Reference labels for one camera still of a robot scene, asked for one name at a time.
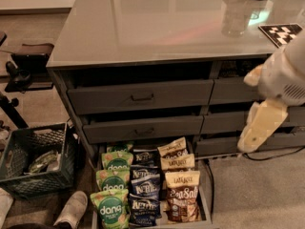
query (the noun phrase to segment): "checkerboard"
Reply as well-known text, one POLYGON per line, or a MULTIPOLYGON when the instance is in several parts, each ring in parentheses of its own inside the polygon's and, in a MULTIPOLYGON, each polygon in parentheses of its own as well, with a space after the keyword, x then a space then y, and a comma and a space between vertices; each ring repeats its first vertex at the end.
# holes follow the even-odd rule
POLYGON ((288 44, 302 31, 298 24, 264 25, 258 27, 278 48, 288 44))

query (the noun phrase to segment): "shoe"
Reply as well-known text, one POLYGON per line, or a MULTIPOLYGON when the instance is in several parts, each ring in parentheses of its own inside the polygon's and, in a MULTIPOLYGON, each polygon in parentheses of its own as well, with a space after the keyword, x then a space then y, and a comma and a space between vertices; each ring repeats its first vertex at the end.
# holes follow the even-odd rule
POLYGON ((67 222, 72 229, 76 229, 80 219, 86 212, 87 205, 87 195, 82 191, 75 192, 67 201, 54 226, 67 222))
POLYGON ((4 191, 2 188, 0 188, 0 229, 4 224, 4 221, 9 212, 9 209, 11 208, 12 203, 12 196, 6 191, 4 191))

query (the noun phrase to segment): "cable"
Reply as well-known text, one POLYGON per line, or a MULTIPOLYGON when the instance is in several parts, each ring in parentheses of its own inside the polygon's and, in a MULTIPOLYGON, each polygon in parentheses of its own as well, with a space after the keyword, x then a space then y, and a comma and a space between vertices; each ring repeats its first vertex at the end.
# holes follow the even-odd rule
POLYGON ((274 158, 278 158, 278 157, 293 155, 293 154, 296 154, 296 153, 302 151, 303 149, 305 149, 305 147, 302 147, 302 148, 297 149, 290 153, 286 153, 286 154, 282 154, 282 155, 278 155, 278 156, 268 156, 268 157, 264 157, 264 158, 254 158, 254 157, 249 156, 248 154, 243 154, 243 156, 252 161, 266 161, 266 160, 270 160, 270 159, 274 159, 274 158))
POLYGON ((203 159, 204 163, 206 164, 206 166, 209 169, 210 172, 210 179, 211 179, 211 186, 212 186, 212 201, 211 201, 211 220, 213 218, 213 212, 214 212, 214 197, 215 197, 215 184, 214 184, 214 176, 213 176, 213 172, 210 166, 210 161, 208 159, 203 159))
POLYGON ((7 53, 10 53, 10 54, 14 54, 15 53, 15 52, 6 51, 6 50, 0 50, 0 52, 7 52, 7 53))

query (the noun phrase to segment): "gray floor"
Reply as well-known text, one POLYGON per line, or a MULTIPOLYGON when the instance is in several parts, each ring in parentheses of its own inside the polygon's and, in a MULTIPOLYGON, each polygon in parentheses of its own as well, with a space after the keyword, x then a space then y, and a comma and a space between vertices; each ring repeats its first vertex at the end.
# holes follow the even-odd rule
MULTIPOLYGON (((22 43, 56 42, 66 14, 0 15, 0 30, 8 39, 1 50, 15 51, 22 43)), ((6 75, 5 63, 10 56, 0 52, 0 75, 6 75)), ((30 126, 65 122, 69 118, 56 90, 4 93, 9 99, 17 97, 20 115, 30 126)), ((0 109, 0 119, 13 130, 16 127, 0 109)), ((264 152, 255 157, 282 154, 291 150, 264 152)), ((213 222, 223 229, 286 229, 305 227, 305 152, 264 162, 244 157, 211 160, 215 179, 213 222)), ((75 189, 89 194, 92 191, 92 169, 87 164, 77 175, 75 189)), ((208 177, 204 184, 207 200, 211 201, 208 177)), ((4 228, 23 222, 51 225, 72 191, 62 196, 49 196, 34 201, 15 201, 4 228)), ((92 208, 84 216, 79 228, 91 228, 92 208)))

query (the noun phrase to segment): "green plastic basket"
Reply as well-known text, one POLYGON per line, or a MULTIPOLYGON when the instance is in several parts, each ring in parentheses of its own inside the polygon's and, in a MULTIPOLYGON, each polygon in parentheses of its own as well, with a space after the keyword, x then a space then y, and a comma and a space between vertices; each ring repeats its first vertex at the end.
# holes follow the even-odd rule
POLYGON ((66 123, 13 131, 0 159, 0 187, 17 199, 31 199, 73 186, 75 139, 66 123), (59 169, 24 175, 50 150, 61 154, 59 169))

